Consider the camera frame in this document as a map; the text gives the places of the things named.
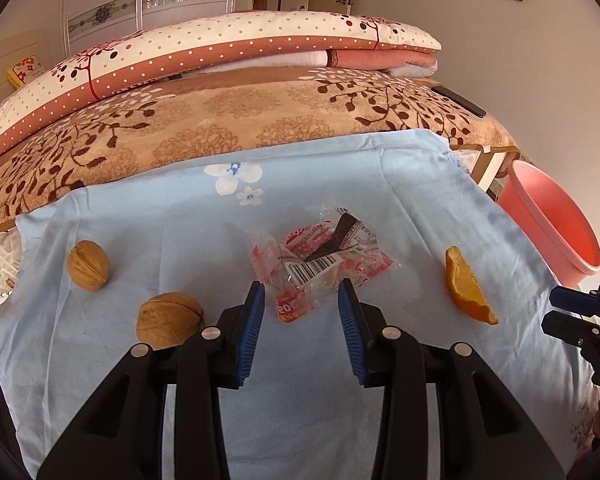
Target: metal bolt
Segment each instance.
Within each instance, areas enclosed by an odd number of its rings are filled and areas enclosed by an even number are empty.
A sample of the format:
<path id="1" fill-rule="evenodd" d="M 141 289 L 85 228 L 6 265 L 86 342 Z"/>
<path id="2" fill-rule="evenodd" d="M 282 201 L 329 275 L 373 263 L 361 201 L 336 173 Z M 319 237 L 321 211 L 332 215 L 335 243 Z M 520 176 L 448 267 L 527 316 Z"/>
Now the metal bolt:
<path id="1" fill-rule="evenodd" d="M 385 326 L 382 329 L 382 336 L 387 339 L 400 339 L 402 332 L 395 326 Z"/>
<path id="2" fill-rule="evenodd" d="M 218 339 L 222 332 L 217 326 L 208 326 L 202 331 L 202 337 L 204 339 Z"/>
<path id="3" fill-rule="evenodd" d="M 469 357 L 474 352 L 474 349 L 467 343 L 458 343 L 454 346 L 454 350 L 456 351 L 456 354 L 461 355 L 462 357 Z"/>
<path id="4" fill-rule="evenodd" d="M 134 345 L 131 349 L 131 355 L 133 357 L 144 357 L 149 353 L 149 347 L 144 343 L 138 343 Z"/>

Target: walnut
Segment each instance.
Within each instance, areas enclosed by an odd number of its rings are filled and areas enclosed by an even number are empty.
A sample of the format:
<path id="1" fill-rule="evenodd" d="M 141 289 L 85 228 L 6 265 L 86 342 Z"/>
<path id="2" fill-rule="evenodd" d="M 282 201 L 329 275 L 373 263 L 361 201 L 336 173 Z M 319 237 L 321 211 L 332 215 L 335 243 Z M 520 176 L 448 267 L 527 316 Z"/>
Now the walnut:
<path id="1" fill-rule="evenodd" d="M 109 281 L 109 259 L 97 243 L 79 241 L 66 260 L 69 275 L 84 290 L 95 292 Z"/>
<path id="2" fill-rule="evenodd" d="M 204 327 L 198 300 L 179 292 L 167 292 L 140 306 L 136 335 L 154 350 L 183 344 Z"/>

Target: smartphone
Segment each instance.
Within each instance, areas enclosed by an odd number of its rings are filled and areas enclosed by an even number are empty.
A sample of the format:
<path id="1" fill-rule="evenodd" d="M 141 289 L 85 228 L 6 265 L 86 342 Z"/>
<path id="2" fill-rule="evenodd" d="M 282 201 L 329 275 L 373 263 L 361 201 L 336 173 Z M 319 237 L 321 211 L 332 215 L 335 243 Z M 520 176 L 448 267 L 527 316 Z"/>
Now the smartphone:
<path id="1" fill-rule="evenodd" d="M 473 115 L 483 118 L 487 114 L 487 112 L 485 112 L 478 105 L 474 105 L 471 101 L 467 101 L 464 97 L 459 96 L 455 92 L 452 92 L 451 90 L 449 90 L 449 88 L 446 88 L 442 85 L 437 85 L 437 86 L 432 86 L 431 89 L 436 94 L 440 94 L 440 95 L 443 95 L 444 97 L 448 97 L 456 104 L 459 104 L 465 110 L 469 110 Z"/>

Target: pink towel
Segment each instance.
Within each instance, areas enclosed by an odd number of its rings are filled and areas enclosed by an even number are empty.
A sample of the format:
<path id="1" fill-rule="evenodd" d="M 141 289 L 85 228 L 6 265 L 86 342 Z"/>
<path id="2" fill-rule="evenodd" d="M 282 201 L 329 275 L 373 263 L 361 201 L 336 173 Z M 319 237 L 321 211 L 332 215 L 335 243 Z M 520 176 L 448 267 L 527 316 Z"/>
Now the pink towel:
<path id="1" fill-rule="evenodd" d="M 354 70 L 382 70 L 405 65 L 430 68 L 437 65 L 433 54 L 414 50 L 328 50 L 327 66 Z"/>

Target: pink plastic basin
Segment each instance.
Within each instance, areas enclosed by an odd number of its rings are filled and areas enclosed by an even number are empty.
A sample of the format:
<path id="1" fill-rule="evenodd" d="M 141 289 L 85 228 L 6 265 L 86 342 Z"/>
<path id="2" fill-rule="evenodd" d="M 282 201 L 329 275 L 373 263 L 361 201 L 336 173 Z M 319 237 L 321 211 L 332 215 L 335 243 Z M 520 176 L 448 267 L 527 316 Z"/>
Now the pink plastic basin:
<path id="1" fill-rule="evenodd" d="M 580 208 L 547 174 L 521 160 L 498 199 L 564 286 L 600 270 L 600 245 Z"/>

